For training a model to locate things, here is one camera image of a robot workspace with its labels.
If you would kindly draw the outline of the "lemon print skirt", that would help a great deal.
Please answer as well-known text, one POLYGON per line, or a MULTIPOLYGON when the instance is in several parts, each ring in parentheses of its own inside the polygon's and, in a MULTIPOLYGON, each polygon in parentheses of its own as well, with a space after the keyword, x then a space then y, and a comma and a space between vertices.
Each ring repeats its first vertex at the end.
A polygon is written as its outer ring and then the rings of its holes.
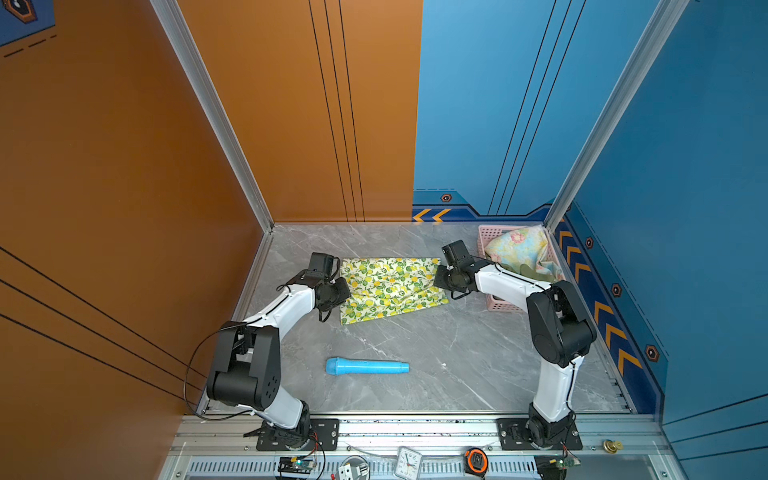
POLYGON ((437 258, 344 259, 340 274, 350 298, 340 307, 340 323, 377 320, 449 303, 434 285, 437 258))

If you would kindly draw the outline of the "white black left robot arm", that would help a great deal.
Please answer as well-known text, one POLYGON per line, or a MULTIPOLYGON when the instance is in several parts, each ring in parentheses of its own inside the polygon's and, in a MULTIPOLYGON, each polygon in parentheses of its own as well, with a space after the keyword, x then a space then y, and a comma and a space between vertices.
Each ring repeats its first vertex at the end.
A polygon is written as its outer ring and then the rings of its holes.
POLYGON ((262 419, 261 435, 289 449, 301 449, 312 433, 308 404, 281 386, 281 343, 298 321, 316 310, 321 319, 350 298, 345 279, 283 285, 258 313, 227 322, 216 340, 206 382, 209 399, 262 419))

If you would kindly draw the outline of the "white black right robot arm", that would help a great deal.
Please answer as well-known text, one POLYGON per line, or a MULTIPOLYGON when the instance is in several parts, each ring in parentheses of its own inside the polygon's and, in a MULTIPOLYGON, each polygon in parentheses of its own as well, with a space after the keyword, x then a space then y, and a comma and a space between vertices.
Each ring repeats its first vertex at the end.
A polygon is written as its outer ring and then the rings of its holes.
POLYGON ((539 449, 566 444, 575 428, 572 396, 576 378, 597 339, 578 289, 565 280, 535 281, 488 261, 462 268, 440 265, 434 285, 453 298, 479 292, 525 310, 541 368, 523 439, 539 449))

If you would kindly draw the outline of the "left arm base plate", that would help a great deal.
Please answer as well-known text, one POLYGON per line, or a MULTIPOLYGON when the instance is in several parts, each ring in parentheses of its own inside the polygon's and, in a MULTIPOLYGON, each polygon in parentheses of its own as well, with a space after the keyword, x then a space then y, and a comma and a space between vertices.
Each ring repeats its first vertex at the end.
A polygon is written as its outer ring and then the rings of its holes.
POLYGON ((338 418, 315 418, 300 423, 294 429, 263 426, 256 444, 258 451, 287 452, 312 450, 318 445, 323 451, 335 451, 339 439, 338 418))

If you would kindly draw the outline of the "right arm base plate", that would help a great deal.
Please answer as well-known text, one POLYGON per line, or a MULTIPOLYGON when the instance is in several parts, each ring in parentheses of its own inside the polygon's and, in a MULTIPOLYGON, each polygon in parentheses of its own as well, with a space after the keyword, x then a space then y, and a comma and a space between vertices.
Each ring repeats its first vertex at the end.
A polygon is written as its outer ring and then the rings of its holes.
POLYGON ((500 418, 496 420, 501 448, 506 451, 583 449, 575 424, 576 417, 568 415, 558 422, 542 418, 500 418))

